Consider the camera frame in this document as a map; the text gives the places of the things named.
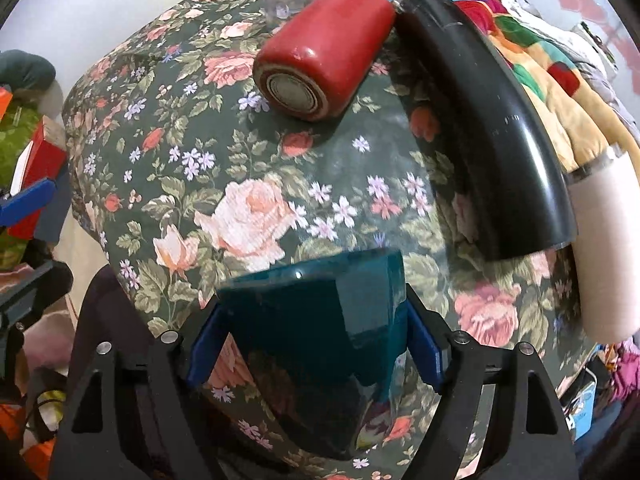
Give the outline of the colourful patchwork quilt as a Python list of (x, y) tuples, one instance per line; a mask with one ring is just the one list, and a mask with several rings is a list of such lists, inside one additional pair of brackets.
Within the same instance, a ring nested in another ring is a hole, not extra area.
[(509, 14), (500, 0), (454, 0), (487, 37), (523, 86), (563, 168), (574, 170), (610, 145), (639, 168), (639, 143), (598, 96), (568, 51)]

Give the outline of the dark green mug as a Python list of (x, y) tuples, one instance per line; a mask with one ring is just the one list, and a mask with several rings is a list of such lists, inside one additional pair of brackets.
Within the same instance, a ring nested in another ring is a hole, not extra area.
[(400, 250), (340, 252), (247, 274), (218, 298), (257, 389), (297, 446), (349, 460), (384, 438), (407, 350)]

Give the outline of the red thermos bottle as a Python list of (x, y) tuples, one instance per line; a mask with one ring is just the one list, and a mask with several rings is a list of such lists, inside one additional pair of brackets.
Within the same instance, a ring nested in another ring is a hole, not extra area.
[(390, 0), (314, 0), (270, 37), (253, 79), (276, 110), (318, 122), (342, 114), (390, 34)]

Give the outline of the blue white booklet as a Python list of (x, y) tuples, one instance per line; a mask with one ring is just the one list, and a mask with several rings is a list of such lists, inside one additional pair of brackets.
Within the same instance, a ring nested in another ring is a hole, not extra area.
[(573, 441), (579, 440), (591, 428), (597, 385), (596, 375), (585, 367), (561, 396), (565, 421)]

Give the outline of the red box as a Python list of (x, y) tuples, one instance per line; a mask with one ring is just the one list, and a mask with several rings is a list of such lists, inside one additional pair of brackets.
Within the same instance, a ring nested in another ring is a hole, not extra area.
[[(42, 116), (32, 135), (32, 140), (17, 157), (9, 196), (16, 195), (43, 178), (51, 179), (56, 183), (56, 178), (65, 161), (64, 128), (48, 116)], [(7, 228), (9, 236), (19, 240), (32, 240), (40, 214), (46, 207), (34, 212), (15, 226)]]

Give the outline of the white thermos bottle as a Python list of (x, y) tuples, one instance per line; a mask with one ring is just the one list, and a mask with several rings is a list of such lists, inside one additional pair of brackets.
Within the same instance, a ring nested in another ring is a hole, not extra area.
[(566, 177), (577, 222), (572, 243), (582, 326), (597, 344), (639, 330), (639, 182), (618, 145)]

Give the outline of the black thermos bottle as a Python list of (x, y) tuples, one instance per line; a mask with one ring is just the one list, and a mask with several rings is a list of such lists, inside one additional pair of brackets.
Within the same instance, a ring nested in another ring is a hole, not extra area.
[(488, 260), (570, 244), (577, 226), (562, 166), (512, 70), (452, 0), (393, 0), (396, 34), (459, 128), (478, 246)]

